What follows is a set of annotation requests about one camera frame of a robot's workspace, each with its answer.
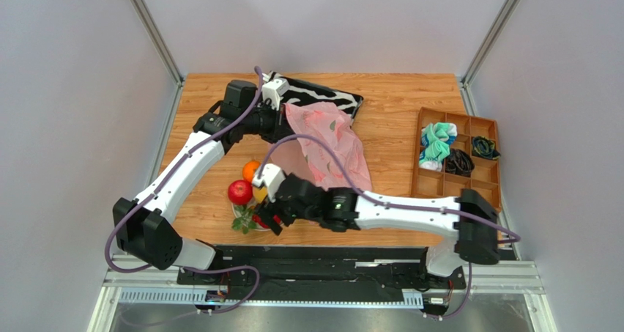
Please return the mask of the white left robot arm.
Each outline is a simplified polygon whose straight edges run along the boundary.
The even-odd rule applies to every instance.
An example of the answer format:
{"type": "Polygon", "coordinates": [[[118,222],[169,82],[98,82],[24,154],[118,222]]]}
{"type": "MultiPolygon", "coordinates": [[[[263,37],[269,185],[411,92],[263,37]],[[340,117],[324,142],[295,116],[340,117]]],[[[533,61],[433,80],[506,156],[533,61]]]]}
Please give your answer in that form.
{"type": "Polygon", "coordinates": [[[133,199],[119,199],[113,207],[114,229],[105,244],[105,260],[117,272],[111,246],[135,256],[150,267],[171,266],[206,270],[217,251],[199,240],[182,237],[173,228],[179,209],[201,178],[245,135],[264,139],[283,135],[283,96],[289,83],[260,76],[260,82],[233,80],[222,100],[202,115],[182,149],[166,169],[133,199]]]}

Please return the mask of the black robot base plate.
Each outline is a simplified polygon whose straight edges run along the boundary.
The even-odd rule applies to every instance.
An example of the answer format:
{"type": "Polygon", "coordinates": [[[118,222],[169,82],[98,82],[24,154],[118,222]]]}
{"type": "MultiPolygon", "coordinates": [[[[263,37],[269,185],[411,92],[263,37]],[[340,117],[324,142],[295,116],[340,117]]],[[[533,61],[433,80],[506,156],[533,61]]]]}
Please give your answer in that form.
{"type": "Polygon", "coordinates": [[[460,292],[466,273],[457,268],[449,278],[426,278],[420,260],[424,248],[326,246],[218,246],[214,269],[236,268],[232,273],[203,275],[180,272],[181,285],[222,284],[228,298],[241,298],[254,287],[255,276],[243,265],[260,272],[254,300],[292,300],[345,303],[390,303],[403,299],[403,290],[460,292]]]}

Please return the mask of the pink printed plastic bag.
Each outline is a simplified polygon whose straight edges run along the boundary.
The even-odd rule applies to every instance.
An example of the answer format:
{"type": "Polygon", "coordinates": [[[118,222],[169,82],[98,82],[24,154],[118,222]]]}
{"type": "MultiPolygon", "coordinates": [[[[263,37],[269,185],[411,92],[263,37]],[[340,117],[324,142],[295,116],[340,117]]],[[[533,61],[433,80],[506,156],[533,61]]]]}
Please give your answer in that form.
{"type": "Polygon", "coordinates": [[[283,143],[271,154],[270,162],[287,174],[312,182],[317,187],[348,187],[349,176],[357,188],[373,189],[363,143],[352,130],[352,118],[333,103],[285,106],[286,121],[294,133],[313,136],[337,156],[341,171],[333,158],[315,141],[296,139],[283,143]]]}

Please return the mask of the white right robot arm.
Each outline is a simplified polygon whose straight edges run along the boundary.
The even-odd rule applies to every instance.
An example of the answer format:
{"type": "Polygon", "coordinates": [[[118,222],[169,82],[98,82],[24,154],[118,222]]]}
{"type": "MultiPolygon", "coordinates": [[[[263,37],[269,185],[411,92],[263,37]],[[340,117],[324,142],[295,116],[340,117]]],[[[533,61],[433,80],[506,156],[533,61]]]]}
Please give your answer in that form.
{"type": "Polygon", "coordinates": [[[332,232],[390,228],[433,233],[442,242],[427,248],[421,263],[424,274],[437,277],[448,277],[466,263],[500,260],[496,210],[472,189],[457,197],[393,197],[352,188],[325,190],[282,171],[264,171],[253,177],[252,186],[267,192],[255,213],[276,235],[296,220],[332,232]]]}

